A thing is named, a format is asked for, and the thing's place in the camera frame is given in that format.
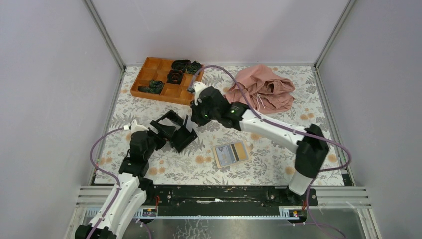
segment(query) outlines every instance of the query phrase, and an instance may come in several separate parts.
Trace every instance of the card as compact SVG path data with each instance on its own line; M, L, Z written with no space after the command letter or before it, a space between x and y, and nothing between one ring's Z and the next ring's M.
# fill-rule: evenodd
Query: card
M218 168L244 162L249 159L249 152L246 149L244 141L216 146L212 150L214 151Z

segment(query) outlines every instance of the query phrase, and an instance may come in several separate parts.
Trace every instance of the black bracket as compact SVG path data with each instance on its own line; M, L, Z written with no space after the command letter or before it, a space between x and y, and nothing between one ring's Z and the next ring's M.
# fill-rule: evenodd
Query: black bracket
M162 125L159 122L163 119L169 119L173 124L179 126L179 129L176 129L175 126ZM189 131L186 128L187 120L183 120L178 114L173 110L169 110L158 120L151 121L151 125L158 130L158 134L151 131L151 134L161 138L163 140L169 141L170 146L176 149L180 153L184 148L186 148L192 141L194 141L198 136L195 131L192 129Z

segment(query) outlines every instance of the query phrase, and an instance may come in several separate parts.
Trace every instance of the white wall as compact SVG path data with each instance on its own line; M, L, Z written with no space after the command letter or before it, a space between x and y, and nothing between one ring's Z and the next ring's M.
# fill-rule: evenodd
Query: white wall
M361 0L321 67L383 238L421 238L422 1Z
M126 64L315 62L347 0L94 0Z
M1 1L0 238L63 237L118 79L81 0Z

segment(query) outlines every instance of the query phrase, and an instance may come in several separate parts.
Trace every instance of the metal frame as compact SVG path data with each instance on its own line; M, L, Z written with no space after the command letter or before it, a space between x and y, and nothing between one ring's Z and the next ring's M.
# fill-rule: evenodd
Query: metal frame
M324 48L322 49L321 54L319 55L318 59L315 61L315 67L319 68L324 61L325 56L327 55L329 49L331 48L332 44L334 43L335 39L337 38L338 33L340 32L341 28L343 27L346 19L349 17L350 12L352 11L354 5L356 4L357 0L349 0L347 2L346 7L344 8L343 12L341 13L340 18L338 19L337 24L334 27L330 37L328 38L327 43L325 44Z
M102 135L106 134L108 132L108 130L110 129L111 119L113 117L114 109L117 105L118 95L119 95L121 84L123 83L123 78L125 77L125 75L126 75L126 70L122 70L121 73L120 73L120 80L119 80L119 82L116 86L116 89L114 90L113 100L111 101L111 106L110 106L110 109L108 110L107 121L105 122L105 126L104 126L104 129L103 129ZM102 140L100 142L100 144L98 145L98 149L97 149L97 152L96 152L95 159L99 159L101 157L101 153L103 152L105 143L106 143L106 141ZM89 185L91 183L91 181L94 177L94 173L95 173L95 168L92 167L91 172L90 172L90 176L89 176L88 181L87 181L87 185Z
M64 236L70 239L75 234L78 225L82 224L88 208L100 207L106 201L113 186L82 186L77 199L71 222ZM359 214L366 238L380 239L379 230L375 223L371 204L364 187L342 187L342 186L315 186L319 206L310 207L318 209L350 209L353 208ZM282 207L282 209L293 209L297 207ZM249 217L249 219L262 219L260 217Z
M125 74L125 68L126 65L124 64L124 61L122 60L118 50L116 49L113 41L111 40L111 37L109 36L100 16L98 15L98 12L95 9L95 6L92 2L92 0L82 0L87 7L88 12L90 13L96 27L98 28L100 34L102 35L105 44L109 48L112 56L114 57L116 63L118 64L119 68L122 70L121 72L121 78L120 81L116 87L115 94L112 100L112 105L110 107L107 122L105 124L103 133L106 133L109 129L109 125L111 123L112 114L116 105L116 100L118 97L118 93L123 81L123 77ZM341 14L333 32L331 33L327 43L325 44L320 56L314 63L300 63L300 64L294 64L294 63L287 63L282 64L282 66L311 66L314 74L314 78L316 81L316 86L319 92L319 95L321 96L321 103L324 109L325 114L327 115L327 119L330 126L330 132L332 138L343 144L343 140L340 136L340 132L338 130L337 123L335 121L334 114L332 112L330 102L328 100L325 87L323 85L321 75L319 72L319 67L323 63L327 53L329 52L331 46L333 45L336 37L338 36L342 26L344 25L345 21L347 20L353 6L356 4L357 0L349 0L345 9L343 10L343 13ZM222 64L223 66L231 66L234 64ZM104 147L104 143L101 143L98 150L97 150L97 158L99 158L102 150ZM345 163L345 155L342 151L336 150L337 155L340 158L340 164ZM342 174L348 174L350 176L350 179L355 185L355 180L352 174L352 171L350 167L348 167L347 170L343 170ZM94 175L94 169L92 170L90 181ZM69 227L67 229L67 232L64 236L64 239L70 239L73 238L73 235L75 234L75 230L78 225L80 225L86 215L87 208L89 207L98 207L101 206L104 201L106 200L107 196L111 192L112 186L82 186L79 192L79 196L77 199L77 205L74 209L74 213L71 219L71 222L69 224ZM364 187L343 187L343 186L317 186L312 187L316 190L316 194L318 197L319 206L317 207L311 207L311 208L320 208L320 209L346 209L346 208L354 208L357 213L360 215L361 223L364 229L364 233L366 238L369 239L380 239L381 234L378 229L378 225L375 221L374 213L368 198L368 195L366 193L366 190Z
M112 188L113 186L82 186L76 204L82 207L101 206ZM371 208L365 187L315 186L312 188L316 191L319 206L310 208Z
M116 61L119 68L123 71L125 69L125 64L114 45L113 41L110 38L110 35L108 34L106 27L103 24L103 21L101 20L100 16L98 15L97 10L95 9L94 3L91 0L82 0L82 2L87 7L87 10L89 14L91 15L93 22L95 23L95 26L98 28L98 31L100 32L101 36L104 39L105 44L107 45L108 49L110 50L111 55L113 56L114 60Z
M332 107L330 105L325 86L321 80L319 70L316 68L313 68L314 78L316 82L316 88L318 89L319 96L321 98L321 104L322 108L325 112L325 115L327 116L328 125L330 127L330 134L334 141L339 142L343 145L343 140L340 136L340 131L338 130L337 123L335 121L334 114L332 112ZM339 157L339 163L341 165L346 163L346 154L343 152L343 150L338 150L338 148L335 148L335 152L337 156ZM341 174L348 174L350 177L350 180L352 181L352 185L356 185L355 179L353 177L353 173L351 170L351 167L348 166L347 170L342 170Z

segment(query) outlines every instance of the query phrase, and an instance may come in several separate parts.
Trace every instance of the glass surface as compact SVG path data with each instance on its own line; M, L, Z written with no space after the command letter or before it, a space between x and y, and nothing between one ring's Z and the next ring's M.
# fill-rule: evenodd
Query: glass surface
M319 223L330 224L342 232L348 239L365 238L359 214L353 209L312 209L312 214ZM317 226L305 224L293 226L286 220L185 220L155 219L147 224L154 239L266 239L266 238L329 238ZM341 235L328 228L331 234ZM148 239L148 232L141 223L133 220L126 229L123 239Z

